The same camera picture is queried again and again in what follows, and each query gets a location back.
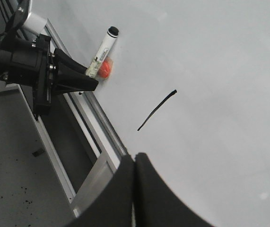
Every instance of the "black robotic arm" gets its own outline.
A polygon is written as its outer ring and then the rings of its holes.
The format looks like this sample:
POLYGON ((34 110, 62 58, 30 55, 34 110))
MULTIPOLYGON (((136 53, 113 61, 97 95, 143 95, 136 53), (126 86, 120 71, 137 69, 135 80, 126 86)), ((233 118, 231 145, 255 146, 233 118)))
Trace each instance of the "black robotic arm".
POLYGON ((32 41, 16 37, 28 16, 29 0, 23 0, 0 36, 0 80, 33 88, 33 114, 48 114, 52 95, 93 91, 98 81, 85 75, 86 67, 62 50, 50 52, 51 38, 40 34, 32 41))

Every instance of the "black marker cap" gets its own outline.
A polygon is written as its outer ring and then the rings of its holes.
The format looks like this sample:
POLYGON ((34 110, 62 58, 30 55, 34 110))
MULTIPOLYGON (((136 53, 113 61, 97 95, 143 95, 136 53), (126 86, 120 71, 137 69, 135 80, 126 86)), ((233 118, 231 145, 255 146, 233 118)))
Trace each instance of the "black marker cap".
POLYGON ((108 33, 109 33, 109 35, 110 36, 115 36, 115 37, 117 37, 118 36, 118 33, 119 33, 119 30, 116 28, 116 27, 110 27, 109 29, 108 29, 108 33))

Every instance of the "black debris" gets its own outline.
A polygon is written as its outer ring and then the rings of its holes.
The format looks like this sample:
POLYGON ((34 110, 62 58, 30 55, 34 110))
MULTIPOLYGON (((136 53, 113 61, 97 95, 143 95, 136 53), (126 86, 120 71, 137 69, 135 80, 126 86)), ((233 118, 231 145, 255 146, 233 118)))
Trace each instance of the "black debris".
POLYGON ((37 157, 37 156, 40 156, 41 154, 43 154, 44 152, 45 152, 44 149, 39 148, 37 151, 33 152, 32 155, 33 155, 34 157, 37 157))

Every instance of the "orange object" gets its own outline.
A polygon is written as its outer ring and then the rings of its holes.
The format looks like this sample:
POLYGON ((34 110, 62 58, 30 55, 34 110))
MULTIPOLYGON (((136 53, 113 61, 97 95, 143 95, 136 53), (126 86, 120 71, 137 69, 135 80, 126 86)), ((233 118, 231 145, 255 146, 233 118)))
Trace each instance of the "orange object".
POLYGON ((104 79, 108 78, 111 74, 112 67, 113 67, 113 61, 112 59, 107 57, 105 61, 102 63, 98 71, 98 75, 104 79))

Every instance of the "screw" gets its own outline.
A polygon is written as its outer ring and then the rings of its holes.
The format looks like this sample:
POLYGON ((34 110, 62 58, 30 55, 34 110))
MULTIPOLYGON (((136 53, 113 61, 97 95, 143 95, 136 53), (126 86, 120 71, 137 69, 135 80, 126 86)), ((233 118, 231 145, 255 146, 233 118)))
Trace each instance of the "screw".
POLYGON ((19 7, 18 8, 18 11, 21 12, 21 13, 23 13, 24 9, 22 7, 19 7))
POLYGON ((50 69, 51 71, 53 71, 53 70, 55 70, 55 69, 56 69, 56 66, 54 66, 54 65, 50 65, 50 66, 49 66, 49 69, 50 69))
POLYGON ((8 80, 8 78, 9 78, 9 76, 7 74, 3 76, 4 80, 8 80))

